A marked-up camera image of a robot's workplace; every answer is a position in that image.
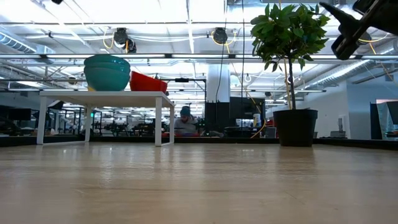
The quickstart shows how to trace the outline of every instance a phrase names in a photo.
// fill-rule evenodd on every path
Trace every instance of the potted plant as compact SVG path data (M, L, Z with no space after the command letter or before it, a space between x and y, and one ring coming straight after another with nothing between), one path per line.
M324 39L326 31L322 29L329 18L319 13L319 6L308 8L303 4L279 9L275 4L270 10L266 7L265 15L260 15L251 21L254 27L251 34L253 55L258 55L265 63L264 69L273 64L272 71L282 68L285 64L285 83L287 97L291 95L291 110L274 112L274 120L278 129L279 141L283 146L311 146L315 122L318 117L316 110L297 110L294 93L294 78L292 64L298 61L301 69L305 61L312 61L310 54L315 54L324 48L328 39ZM289 64L287 76L286 63Z

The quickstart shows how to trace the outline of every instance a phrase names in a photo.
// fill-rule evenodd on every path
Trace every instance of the white table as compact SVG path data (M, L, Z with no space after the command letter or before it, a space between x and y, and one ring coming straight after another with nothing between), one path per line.
M162 108L170 108L170 142L174 143L174 104L159 91L41 91L39 128L37 144L43 144L47 98L83 105L86 107L86 121L91 119L93 107L155 107L155 146L162 144ZM91 122L85 123L85 141L90 141Z

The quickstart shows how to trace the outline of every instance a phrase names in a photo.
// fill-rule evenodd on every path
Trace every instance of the black plant pot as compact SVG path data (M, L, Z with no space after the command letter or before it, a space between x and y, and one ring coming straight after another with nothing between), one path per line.
M275 111L274 121L280 145L311 147L317 118L317 110Z

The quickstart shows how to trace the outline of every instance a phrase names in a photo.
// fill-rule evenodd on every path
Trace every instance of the teal bowl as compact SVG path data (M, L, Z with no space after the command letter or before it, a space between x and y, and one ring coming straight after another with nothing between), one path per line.
M86 58L85 65L98 62L110 62L130 67L130 63L123 58L115 57L112 55L94 55Z
M89 63L85 66L86 68L108 68L120 72L124 72L130 74L130 65L121 65L118 63L111 62L98 62L98 63Z
M130 74L109 68L85 67L85 75L95 91L123 91L130 80Z

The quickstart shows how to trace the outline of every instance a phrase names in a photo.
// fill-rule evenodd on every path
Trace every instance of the tree trunk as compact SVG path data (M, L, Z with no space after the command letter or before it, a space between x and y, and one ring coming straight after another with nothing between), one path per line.
M292 109L296 110L296 96L294 95L294 79L293 79L292 59L290 57L288 57L288 61L289 61L290 94L292 95Z

